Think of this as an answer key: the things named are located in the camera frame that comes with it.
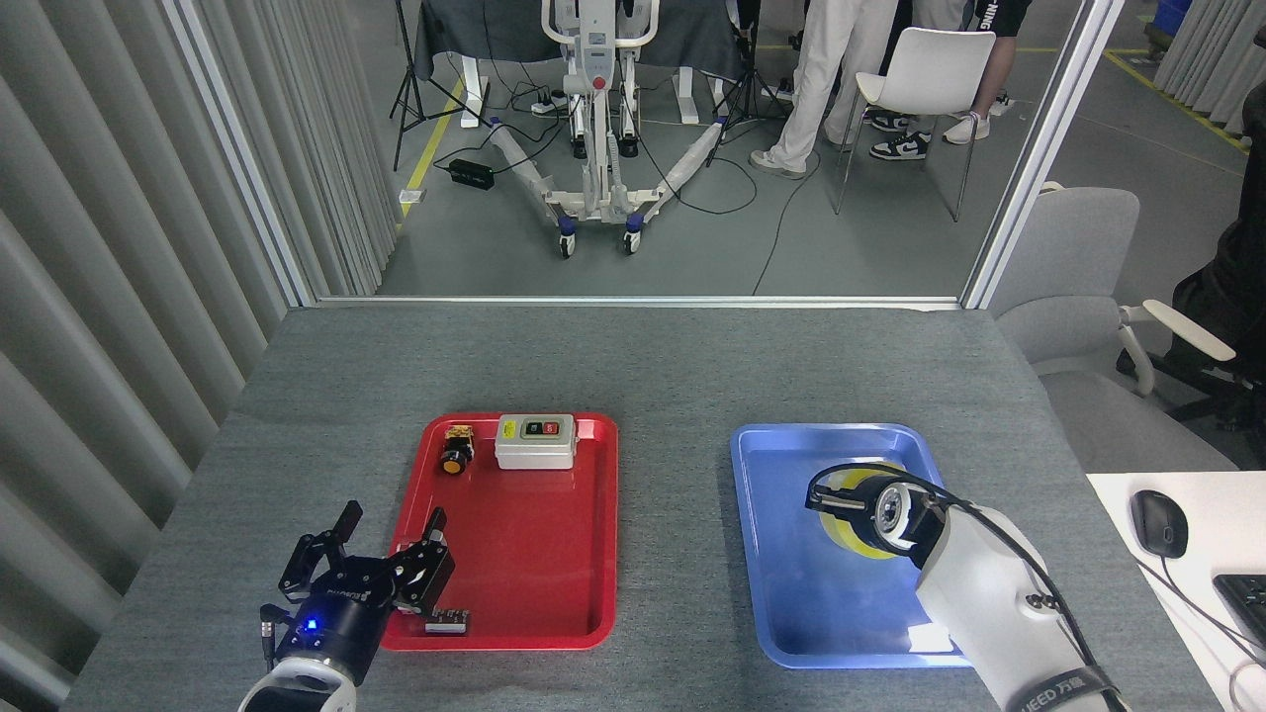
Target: gray tabletop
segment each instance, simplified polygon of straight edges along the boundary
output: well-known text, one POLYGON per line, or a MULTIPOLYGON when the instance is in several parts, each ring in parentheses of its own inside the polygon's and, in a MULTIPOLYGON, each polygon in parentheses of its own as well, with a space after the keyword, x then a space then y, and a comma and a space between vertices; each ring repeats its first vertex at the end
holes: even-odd
MULTIPOLYGON (((418 76, 429 77, 443 52, 524 63, 561 57, 541 29, 538 0, 423 0, 414 35, 418 76)), ((661 0, 660 30, 638 62, 738 79, 743 65, 725 1, 661 0)))
POLYGON ((589 651, 381 651, 362 709, 993 708, 970 669, 786 670, 761 652, 729 456, 758 422, 920 432, 951 490, 1043 554, 1136 709, 1217 709, 986 314, 471 304, 287 315, 63 709, 235 708, 296 537, 358 499, 349 552, 384 552, 425 424, 495 410, 618 423, 614 631, 589 651))

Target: white pants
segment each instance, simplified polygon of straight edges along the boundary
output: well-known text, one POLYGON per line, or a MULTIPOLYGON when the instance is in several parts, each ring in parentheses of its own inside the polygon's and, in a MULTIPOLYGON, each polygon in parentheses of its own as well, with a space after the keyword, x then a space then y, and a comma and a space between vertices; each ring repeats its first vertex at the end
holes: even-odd
MULTIPOLYGON (((795 108, 779 142, 770 148, 771 161, 793 171, 806 170, 837 67, 843 76, 824 129, 832 141, 846 138, 844 132, 857 120, 856 113, 849 115, 857 95, 853 76, 879 71, 895 14, 896 0, 813 0, 809 4, 800 63, 795 68, 795 108)), ((858 103, 857 111, 862 108, 858 103)))

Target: computer mouse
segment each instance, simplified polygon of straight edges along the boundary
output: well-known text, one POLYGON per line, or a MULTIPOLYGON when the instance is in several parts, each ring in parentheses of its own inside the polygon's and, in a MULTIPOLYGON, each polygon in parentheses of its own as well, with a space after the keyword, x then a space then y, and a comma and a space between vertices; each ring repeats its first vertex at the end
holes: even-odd
POLYGON ((1142 489, 1129 500, 1138 545, 1157 556, 1186 554, 1188 526, 1182 508, 1155 489, 1142 489))

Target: gray curtain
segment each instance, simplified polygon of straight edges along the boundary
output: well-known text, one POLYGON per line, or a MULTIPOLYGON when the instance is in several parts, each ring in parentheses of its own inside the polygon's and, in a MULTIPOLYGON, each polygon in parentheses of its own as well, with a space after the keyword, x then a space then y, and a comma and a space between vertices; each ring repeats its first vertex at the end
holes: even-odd
POLYGON ((1248 91, 1266 81, 1266 49, 1253 35, 1266 24, 1261 0, 1194 0, 1156 71, 1156 86, 1209 120, 1243 133, 1248 91))
POLYGON ((0 9, 0 709, 65 698, 287 307, 379 284, 342 13, 0 9))

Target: black tablecloth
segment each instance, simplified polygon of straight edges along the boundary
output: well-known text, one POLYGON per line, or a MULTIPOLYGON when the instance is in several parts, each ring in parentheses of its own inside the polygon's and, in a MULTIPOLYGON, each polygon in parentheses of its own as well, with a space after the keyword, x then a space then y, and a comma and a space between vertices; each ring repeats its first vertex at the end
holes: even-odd
MULTIPOLYGON (((561 57, 558 43, 541 29, 537 0, 423 0, 414 46, 418 76, 429 77, 434 56, 444 52, 524 63, 561 57)), ((662 0, 660 30, 639 62, 737 79, 742 60, 724 0, 662 0)))

